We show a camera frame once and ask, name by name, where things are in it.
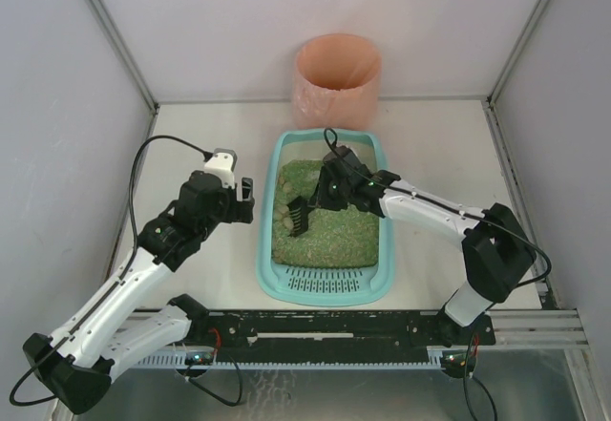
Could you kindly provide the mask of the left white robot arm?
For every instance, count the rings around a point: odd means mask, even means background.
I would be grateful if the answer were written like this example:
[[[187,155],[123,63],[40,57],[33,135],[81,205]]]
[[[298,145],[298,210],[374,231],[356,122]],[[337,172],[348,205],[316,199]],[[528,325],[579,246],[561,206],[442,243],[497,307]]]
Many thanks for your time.
[[[178,198],[143,226],[126,261],[94,296],[52,334],[26,340],[32,373],[72,413],[82,414],[123,372],[158,349],[208,338],[209,312],[187,294],[137,326],[120,326],[219,224],[251,223],[254,203],[252,179],[229,186],[218,174],[194,171]]]

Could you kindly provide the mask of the green cat litter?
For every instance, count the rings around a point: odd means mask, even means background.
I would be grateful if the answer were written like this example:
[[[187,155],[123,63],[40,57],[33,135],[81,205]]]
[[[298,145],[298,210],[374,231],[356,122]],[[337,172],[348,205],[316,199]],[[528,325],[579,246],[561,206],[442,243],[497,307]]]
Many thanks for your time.
[[[279,170],[274,192],[271,255],[275,263],[318,268],[360,268],[377,264],[380,220],[351,205],[345,210],[315,209],[309,228],[293,237],[289,203],[313,195],[320,160],[291,160]]]

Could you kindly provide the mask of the black litter scoop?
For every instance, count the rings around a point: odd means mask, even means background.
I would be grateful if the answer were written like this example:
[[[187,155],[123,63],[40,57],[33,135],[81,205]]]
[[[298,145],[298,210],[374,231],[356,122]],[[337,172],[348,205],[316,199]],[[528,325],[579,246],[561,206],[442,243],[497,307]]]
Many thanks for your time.
[[[314,196],[309,199],[300,196],[288,204],[288,216],[292,221],[292,229],[290,230],[292,238],[298,238],[308,230],[309,214],[315,207],[316,198]]]

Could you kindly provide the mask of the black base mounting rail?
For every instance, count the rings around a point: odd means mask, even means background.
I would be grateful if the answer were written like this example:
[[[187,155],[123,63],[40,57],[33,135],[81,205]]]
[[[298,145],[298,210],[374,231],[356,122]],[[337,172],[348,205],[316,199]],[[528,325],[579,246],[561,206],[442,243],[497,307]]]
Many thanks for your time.
[[[424,356],[426,349],[491,346],[491,318],[460,327],[436,312],[218,310],[178,341],[181,350],[217,346],[233,359],[372,362]]]

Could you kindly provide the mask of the teal plastic litter box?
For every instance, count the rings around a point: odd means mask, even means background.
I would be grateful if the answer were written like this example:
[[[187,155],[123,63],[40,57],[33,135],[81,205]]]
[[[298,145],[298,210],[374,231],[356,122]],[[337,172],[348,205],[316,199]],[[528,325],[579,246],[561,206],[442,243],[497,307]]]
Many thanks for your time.
[[[364,305],[388,293],[395,273],[392,223],[379,221],[377,263],[354,268],[300,267],[272,258],[272,222],[280,170],[291,160],[320,159],[329,153],[321,129],[283,133],[268,163],[260,206],[256,276],[269,296],[298,305],[340,307]]]

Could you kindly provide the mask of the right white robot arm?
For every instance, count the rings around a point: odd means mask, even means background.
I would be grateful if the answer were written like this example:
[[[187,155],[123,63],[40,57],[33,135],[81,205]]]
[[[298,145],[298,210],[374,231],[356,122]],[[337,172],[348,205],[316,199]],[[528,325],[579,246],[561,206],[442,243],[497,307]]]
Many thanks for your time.
[[[460,250],[466,280],[435,316],[433,332],[445,346],[456,344],[488,309],[524,286],[537,257],[509,207],[480,209],[443,200],[392,172],[370,171],[346,146],[324,157],[309,204],[329,211],[353,206],[380,219],[420,225]]]

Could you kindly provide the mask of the pink lined trash bin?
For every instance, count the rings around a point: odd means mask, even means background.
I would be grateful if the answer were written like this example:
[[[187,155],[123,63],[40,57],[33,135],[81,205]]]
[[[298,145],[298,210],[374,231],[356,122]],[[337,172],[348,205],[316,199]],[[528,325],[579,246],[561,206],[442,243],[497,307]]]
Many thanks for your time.
[[[297,52],[292,114],[300,129],[366,131],[377,113],[382,57],[362,36],[315,37]]]

